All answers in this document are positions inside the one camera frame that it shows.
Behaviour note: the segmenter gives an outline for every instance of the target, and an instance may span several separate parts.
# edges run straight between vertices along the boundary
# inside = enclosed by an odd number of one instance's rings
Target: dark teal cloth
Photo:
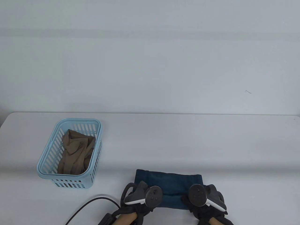
[[[203,185],[202,176],[199,174],[181,175],[137,169],[134,183],[138,185],[141,181],[144,181],[149,187],[159,186],[163,190],[163,200],[158,207],[172,209],[188,209],[182,203],[181,196],[188,194],[192,185]]]

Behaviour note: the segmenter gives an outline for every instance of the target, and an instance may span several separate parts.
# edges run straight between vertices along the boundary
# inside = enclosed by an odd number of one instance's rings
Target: light blue plastic basket
[[[96,137],[95,147],[88,169],[80,175],[57,174],[58,163],[64,151],[62,136],[68,129]],[[37,163],[38,175],[43,179],[51,180],[58,187],[73,189],[90,188],[95,179],[102,148],[102,130],[103,128],[100,121],[96,119],[65,118],[59,121]]]

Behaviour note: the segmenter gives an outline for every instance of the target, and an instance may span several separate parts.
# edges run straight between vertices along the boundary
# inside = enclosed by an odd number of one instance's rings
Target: folded fabric
[[[62,137],[64,152],[58,164],[59,174],[82,174],[89,166],[96,139],[74,130],[68,130]]]
[[[149,187],[159,186],[163,190],[163,200],[158,207],[188,209],[181,201],[181,196],[188,193],[194,184],[203,185],[201,175],[181,175],[175,173],[151,172],[137,169],[135,184],[144,181]]]

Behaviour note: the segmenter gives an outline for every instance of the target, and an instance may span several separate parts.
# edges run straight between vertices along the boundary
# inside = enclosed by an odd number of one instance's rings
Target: black cable
[[[76,216],[76,214],[77,214],[80,210],[83,209],[83,207],[85,207],[87,204],[89,204],[89,203],[91,203],[91,202],[93,202],[93,201],[95,201],[95,200],[97,200],[97,199],[106,199],[106,200],[109,200],[109,201],[111,201],[112,203],[114,203],[119,209],[121,208],[114,200],[112,200],[112,199],[110,199],[110,198],[107,198],[107,197],[97,197],[97,198],[94,198],[94,199],[88,201],[88,202],[85,203],[80,209],[78,209],[77,212],[75,212],[74,215],[71,216],[71,218],[68,220],[68,222],[67,222],[65,225],[68,225],[69,222],[74,218],[74,216]]]

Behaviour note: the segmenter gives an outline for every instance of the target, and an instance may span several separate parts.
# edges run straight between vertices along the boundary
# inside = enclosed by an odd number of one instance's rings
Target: black glove
[[[212,206],[207,205],[204,205],[202,207],[195,206],[190,202],[188,196],[185,195],[181,197],[181,201],[188,207],[190,212],[192,212],[194,216],[199,220],[198,225],[209,224],[209,220],[212,217],[216,218],[219,222],[223,223],[224,225],[233,225],[233,223],[230,220],[224,217],[225,215],[228,215],[227,211],[222,212]]]
[[[120,206],[121,208],[115,211],[112,215],[115,217],[120,214],[131,214],[131,213],[137,213],[137,219],[135,219],[131,225],[142,225],[144,216],[149,214],[154,210],[154,208],[149,208],[146,206],[146,204],[134,204],[134,205],[126,205],[124,203],[124,199],[126,197],[127,191],[129,188],[133,188],[134,190],[137,188],[137,185],[135,183],[129,183],[126,188],[124,189],[122,196],[121,196],[121,203]]]

